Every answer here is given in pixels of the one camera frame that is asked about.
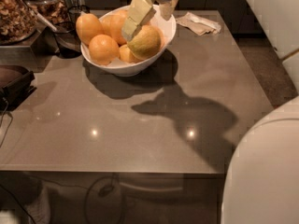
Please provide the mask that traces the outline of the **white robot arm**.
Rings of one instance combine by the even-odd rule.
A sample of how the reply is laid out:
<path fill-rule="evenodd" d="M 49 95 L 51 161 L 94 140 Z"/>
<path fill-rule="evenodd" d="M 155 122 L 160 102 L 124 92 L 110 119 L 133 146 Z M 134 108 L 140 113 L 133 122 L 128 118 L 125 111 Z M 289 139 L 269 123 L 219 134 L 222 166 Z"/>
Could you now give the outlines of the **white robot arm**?
<path fill-rule="evenodd" d="M 247 0 L 294 84 L 299 0 Z M 299 97 L 262 113 L 230 160 L 221 224 L 299 224 Z"/>

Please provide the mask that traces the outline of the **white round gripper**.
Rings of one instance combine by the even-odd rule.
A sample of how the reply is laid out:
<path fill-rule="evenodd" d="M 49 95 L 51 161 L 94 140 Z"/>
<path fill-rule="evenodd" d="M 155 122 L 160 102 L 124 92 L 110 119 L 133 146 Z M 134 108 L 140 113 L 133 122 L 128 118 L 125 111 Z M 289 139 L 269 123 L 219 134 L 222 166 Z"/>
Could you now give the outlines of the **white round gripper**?
<path fill-rule="evenodd" d="M 160 13 L 163 19 L 168 21 L 178 3 L 178 0 L 158 1 Z M 126 41 L 131 41 L 141 30 L 142 26 L 149 22 L 155 14 L 152 0 L 132 0 L 127 17 L 121 28 L 121 34 Z"/>

